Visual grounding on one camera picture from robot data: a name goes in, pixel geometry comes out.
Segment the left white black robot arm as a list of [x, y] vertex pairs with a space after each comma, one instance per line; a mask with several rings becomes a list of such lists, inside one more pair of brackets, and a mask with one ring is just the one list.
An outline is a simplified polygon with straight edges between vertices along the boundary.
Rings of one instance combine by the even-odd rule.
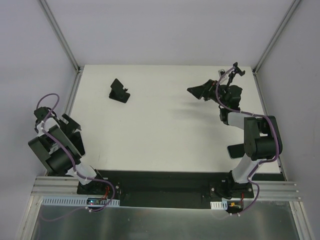
[[78, 180], [79, 195], [103, 195], [111, 192], [110, 184], [92, 166], [81, 162], [85, 148], [81, 126], [67, 114], [58, 118], [51, 108], [34, 110], [36, 137], [28, 146], [43, 164], [50, 176], [71, 176]]

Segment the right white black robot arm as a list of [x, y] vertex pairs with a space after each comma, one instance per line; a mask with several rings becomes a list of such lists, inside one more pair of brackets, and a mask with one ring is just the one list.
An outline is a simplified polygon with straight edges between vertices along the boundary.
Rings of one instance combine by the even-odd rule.
[[250, 180], [261, 165], [274, 162], [283, 150], [277, 120], [272, 115], [244, 112], [240, 108], [243, 89], [237, 85], [220, 84], [209, 79], [187, 91], [196, 99], [213, 100], [219, 105], [220, 121], [243, 131], [240, 162], [226, 179], [215, 187], [215, 194], [231, 199], [245, 194], [252, 187]]

